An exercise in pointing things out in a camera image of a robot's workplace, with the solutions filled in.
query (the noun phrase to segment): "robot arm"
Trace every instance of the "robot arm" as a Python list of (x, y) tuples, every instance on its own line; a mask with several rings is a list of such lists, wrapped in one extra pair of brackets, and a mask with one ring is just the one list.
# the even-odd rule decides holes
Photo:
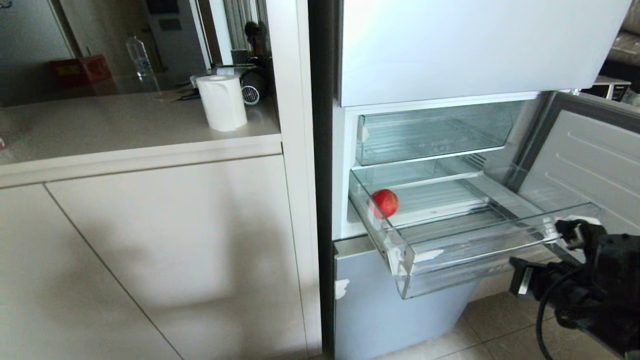
[(584, 251), (584, 264), (509, 260), (515, 269), (510, 292), (540, 301), (536, 335), (543, 355), (551, 359), (541, 332), (548, 303), (561, 326), (585, 331), (621, 357), (637, 356), (640, 236), (607, 234), (604, 227), (585, 220), (559, 220), (556, 229), (569, 249)]

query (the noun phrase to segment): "clear plastic drawer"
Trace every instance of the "clear plastic drawer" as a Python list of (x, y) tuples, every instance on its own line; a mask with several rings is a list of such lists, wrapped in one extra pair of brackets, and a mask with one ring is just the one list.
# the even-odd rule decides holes
[[(349, 197), (408, 299), (507, 271), (511, 256), (549, 258), (556, 220), (598, 217), (586, 199), (532, 176), (487, 174), (464, 156), (400, 163), (352, 170)], [(535, 187), (516, 189), (523, 178)], [(389, 217), (371, 197), (382, 188), (399, 199)]]
[(366, 166), (499, 149), (504, 146), (524, 102), (361, 115), (356, 159)]

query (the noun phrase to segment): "red box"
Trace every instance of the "red box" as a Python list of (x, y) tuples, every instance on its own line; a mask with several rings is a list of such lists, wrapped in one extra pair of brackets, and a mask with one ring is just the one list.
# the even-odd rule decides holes
[(111, 72), (103, 55), (69, 60), (50, 61), (58, 84), (63, 88), (82, 86), (111, 78)]

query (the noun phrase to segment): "black cable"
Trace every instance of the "black cable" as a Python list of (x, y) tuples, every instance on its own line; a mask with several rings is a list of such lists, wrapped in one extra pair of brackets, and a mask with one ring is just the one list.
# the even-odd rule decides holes
[(545, 306), (547, 306), (547, 302), (551, 297), (551, 294), (556, 290), (556, 288), (562, 285), (563, 282), (567, 281), (569, 278), (573, 277), (575, 274), (581, 272), (583, 269), (579, 267), (571, 272), (564, 274), (560, 279), (553, 283), (553, 285), (549, 286), (542, 295), (540, 299), (540, 306), (538, 307), (538, 317), (536, 318), (536, 339), (538, 340), (538, 347), (540, 347), (540, 352), (545, 357), (546, 360), (554, 360), (551, 355), (549, 355), (549, 351), (545, 346), (545, 341), (542, 339), (542, 319), (545, 316)]

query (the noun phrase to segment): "light blue refrigerator panel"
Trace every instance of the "light blue refrigerator panel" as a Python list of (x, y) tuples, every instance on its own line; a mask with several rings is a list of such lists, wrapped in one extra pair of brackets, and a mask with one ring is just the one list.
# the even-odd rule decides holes
[(335, 244), (336, 360), (371, 359), (449, 332), (477, 286), (470, 282), (402, 300), (368, 237)]

